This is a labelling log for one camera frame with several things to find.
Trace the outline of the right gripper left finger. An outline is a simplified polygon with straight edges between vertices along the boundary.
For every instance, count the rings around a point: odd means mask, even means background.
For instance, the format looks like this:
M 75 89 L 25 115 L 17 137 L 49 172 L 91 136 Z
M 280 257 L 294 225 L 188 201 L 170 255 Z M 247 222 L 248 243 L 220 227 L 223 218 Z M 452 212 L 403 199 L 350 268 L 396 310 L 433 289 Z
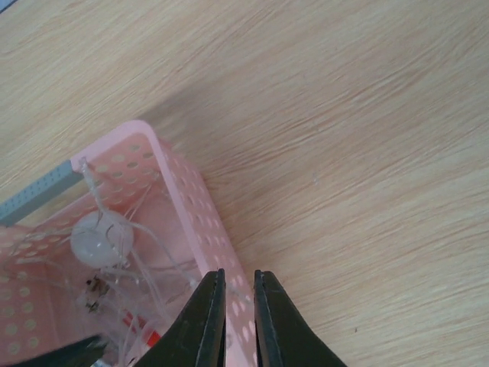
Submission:
M 146 367 L 225 365 L 225 271 L 206 273 L 179 316 L 136 363 Z

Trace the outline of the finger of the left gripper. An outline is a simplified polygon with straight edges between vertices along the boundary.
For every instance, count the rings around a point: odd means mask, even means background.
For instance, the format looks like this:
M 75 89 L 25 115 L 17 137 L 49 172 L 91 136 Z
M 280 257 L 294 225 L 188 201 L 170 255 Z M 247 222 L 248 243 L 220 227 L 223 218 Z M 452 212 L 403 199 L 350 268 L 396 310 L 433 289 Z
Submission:
M 15 367 L 83 367 L 92 366 L 101 359 L 108 345 L 101 335 L 94 335 L 46 352 L 31 359 L 15 363 Z

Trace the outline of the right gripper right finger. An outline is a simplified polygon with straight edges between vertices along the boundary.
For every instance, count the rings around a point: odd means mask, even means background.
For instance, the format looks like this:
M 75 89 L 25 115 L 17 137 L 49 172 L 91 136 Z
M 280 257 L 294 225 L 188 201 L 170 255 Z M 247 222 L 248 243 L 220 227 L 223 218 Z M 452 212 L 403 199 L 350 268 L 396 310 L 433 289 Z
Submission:
M 344 366 L 313 332 L 271 271 L 254 273 L 259 366 Z

